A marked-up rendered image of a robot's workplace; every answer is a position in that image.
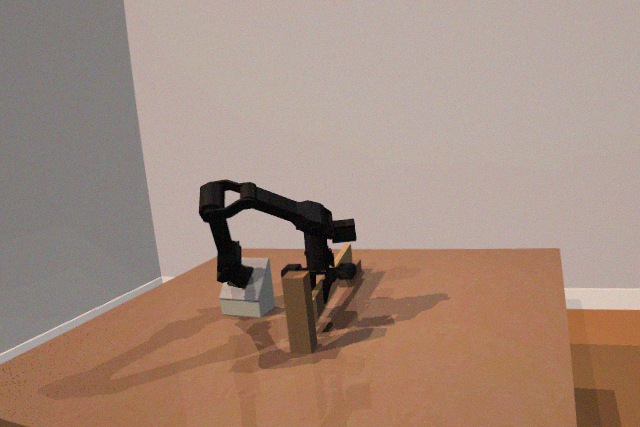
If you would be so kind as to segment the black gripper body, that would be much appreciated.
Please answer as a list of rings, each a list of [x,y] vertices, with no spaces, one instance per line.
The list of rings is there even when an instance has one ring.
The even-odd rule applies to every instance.
[[[291,271],[309,271],[310,279],[313,275],[324,275],[325,280],[350,280],[357,274],[356,265],[354,263],[341,263],[338,268],[329,268],[327,245],[321,247],[306,247],[304,256],[306,256],[307,267],[302,268],[301,264],[288,264],[281,271],[281,277]],[[326,272],[325,272],[326,271]]]

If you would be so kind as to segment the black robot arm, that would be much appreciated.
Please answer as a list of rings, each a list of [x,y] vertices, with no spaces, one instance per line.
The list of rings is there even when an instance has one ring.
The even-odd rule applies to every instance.
[[[225,208],[225,191],[240,193],[240,199]],[[199,215],[209,223],[217,253],[217,281],[245,289],[253,267],[242,264],[239,241],[232,241],[227,219],[242,210],[255,209],[292,222],[304,232],[306,247],[357,240],[354,219],[335,220],[332,212],[313,201],[297,202],[257,187],[252,182],[212,181],[200,187]],[[252,268],[252,269],[251,269]]]

